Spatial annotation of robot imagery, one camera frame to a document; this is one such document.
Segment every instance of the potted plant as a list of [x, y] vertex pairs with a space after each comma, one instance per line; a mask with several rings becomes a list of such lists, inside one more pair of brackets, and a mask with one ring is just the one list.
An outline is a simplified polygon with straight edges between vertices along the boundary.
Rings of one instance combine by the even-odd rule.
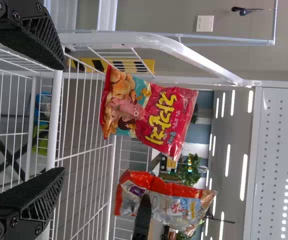
[[179, 164], [177, 166], [177, 175], [180, 180], [180, 184], [192, 187], [201, 178], [198, 166], [200, 164], [200, 158], [197, 154], [189, 154], [187, 158], [187, 164]]

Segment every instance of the chip bag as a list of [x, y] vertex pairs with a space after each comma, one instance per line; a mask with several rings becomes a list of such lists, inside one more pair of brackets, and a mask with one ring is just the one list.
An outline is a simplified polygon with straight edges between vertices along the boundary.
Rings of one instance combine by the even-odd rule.
[[197, 95], [197, 90], [158, 86], [109, 65], [99, 116], [104, 138], [112, 133], [135, 137], [177, 161]]
[[127, 170], [117, 186], [115, 215], [136, 215], [144, 194], [150, 198], [154, 219], [191, 237], [217, 192], [165, 183], [148, 172]]

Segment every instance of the snack package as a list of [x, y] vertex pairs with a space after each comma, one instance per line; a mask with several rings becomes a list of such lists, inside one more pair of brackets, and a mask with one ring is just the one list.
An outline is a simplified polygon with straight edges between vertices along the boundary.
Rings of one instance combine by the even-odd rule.
[[161, 87], [108, 66], [100, 124], [110, 134], [138, 138], [177, 161], [198, 91]]
[[115, 215], [136, 215], [144, 194], [150, 197], [152, 218], [191, 237], [217, 192], [165, 183], [148, 172], [127, 170], [117, 186]]

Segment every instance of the blue wall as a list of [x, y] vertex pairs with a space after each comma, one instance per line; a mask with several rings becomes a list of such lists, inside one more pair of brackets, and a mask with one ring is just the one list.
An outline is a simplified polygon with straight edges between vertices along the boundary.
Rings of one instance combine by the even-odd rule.
[[[197, 97], [197, 104], [198, 104], [199, 109], [212, 110], [213, 105], [214, 105], [214, 92], [213, 91], [199, 91], [199, 94]], [[196, 124], [193, 124], [193, 123], [189, 124], [185, 142], [194, 143], [194, 144], [209, 144], [211, 127], [212, 127], [211, 124], [208, 124], [208, 125], [199, 124], [198, 120]], [[208, 166], [208, 159], [203, 158], [201, 160], [201, 165]], [[197, 228], [195, 235], [192, 237], [192, 240], [200, 240], [201, 233], [202, 233], [202, 228], [201, 227]]]

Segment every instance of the orange package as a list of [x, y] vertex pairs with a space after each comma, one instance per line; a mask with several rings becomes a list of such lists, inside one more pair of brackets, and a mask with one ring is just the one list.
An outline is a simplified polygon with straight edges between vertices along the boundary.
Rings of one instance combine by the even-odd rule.
[[136, 215], [144, 194], [150, 197], [154, 219], [191, 237], [217, 192], [166, 183], [148, 172], [127, 170], [119, 179], [115, 215]]

